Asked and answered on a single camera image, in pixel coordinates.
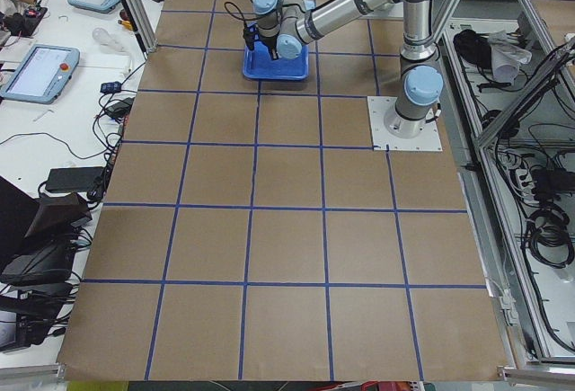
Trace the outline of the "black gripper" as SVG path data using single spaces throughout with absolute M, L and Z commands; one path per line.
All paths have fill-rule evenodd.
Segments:
M 279 54 L 277 51 L 277 41 L 278 41 L 278 35 L 270 37 L 261 36 L 261 43 L 267 48 L 267 51 L 270 54 L 270 58 L 272 60 L 279 59 Z

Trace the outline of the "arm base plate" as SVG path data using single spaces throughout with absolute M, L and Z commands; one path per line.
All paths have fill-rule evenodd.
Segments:
M 393 96 L 368 96 L 367 110 L 375 151 L 442 152 L 437 121 L 432 109 L 422 120 L 403 119 Z

